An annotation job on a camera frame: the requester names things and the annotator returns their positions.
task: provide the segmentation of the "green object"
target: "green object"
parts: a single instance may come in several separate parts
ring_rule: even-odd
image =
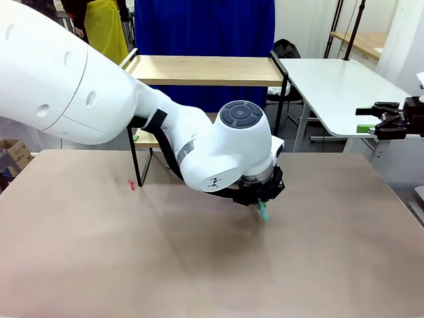
[[[266,212],[266,203],[263,203],[261,199],[258,200],[258,207],[260,209],[260,212],[262,214],[262,218],[264,221],[267,221],[270,216],[268,215],[268,212]]]
[[[368,133],[368,129],[370,128],[374,128],[375,125],[358,125],[356,127],[356,132],[358,134],[367,134]]]

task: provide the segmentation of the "white table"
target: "white table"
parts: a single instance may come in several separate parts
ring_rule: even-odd
[[[293,152],[299,151],[312,109],[330,134],[345,138],[372,138],[356,132],[358,125],[376,125],[372,116],[356,116],[359,107],[371,107],[376,101],[397,101],[403,107],[409,95],[367,67],[350,60],[281,59],[305,100]]]

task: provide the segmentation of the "green block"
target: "green block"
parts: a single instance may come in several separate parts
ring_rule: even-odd
[[[358,134],[368,134],[368,129],[374,128],[375,125],[358,125],[356,127],[356,132]]]

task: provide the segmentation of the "red object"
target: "red object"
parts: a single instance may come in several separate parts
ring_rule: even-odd
[[[128,179],[128,184],[130,185],[131,189],[134,191],[135,190],[134,182]]]

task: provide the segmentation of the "round button panel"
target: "round button panel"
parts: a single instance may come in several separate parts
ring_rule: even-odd
[[[234,129],[245,129],[254,126],[263,116],[259,106],[249,101],[232,101],[221,109],[221,120]]]

